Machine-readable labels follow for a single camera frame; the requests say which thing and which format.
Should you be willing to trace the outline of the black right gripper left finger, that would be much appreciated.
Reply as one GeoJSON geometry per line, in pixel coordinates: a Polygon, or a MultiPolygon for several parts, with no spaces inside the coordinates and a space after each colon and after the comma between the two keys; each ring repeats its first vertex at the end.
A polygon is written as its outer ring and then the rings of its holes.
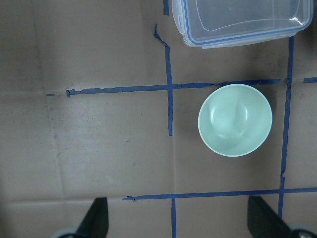
{"type": "Polygon", "coordinates": [[[96,198],[75,232],[76,238],[106,238],[108,234],[107,198],[96,198]]]}

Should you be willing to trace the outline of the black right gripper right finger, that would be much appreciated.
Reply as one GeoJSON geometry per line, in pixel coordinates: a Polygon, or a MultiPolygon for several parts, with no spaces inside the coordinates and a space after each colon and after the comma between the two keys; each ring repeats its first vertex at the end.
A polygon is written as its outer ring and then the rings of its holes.
{"type": "Polygon", "coordinates": [[[290,228],[260,196],[249,196],[247,227],[253,238],[288,238],[290,228]]]}

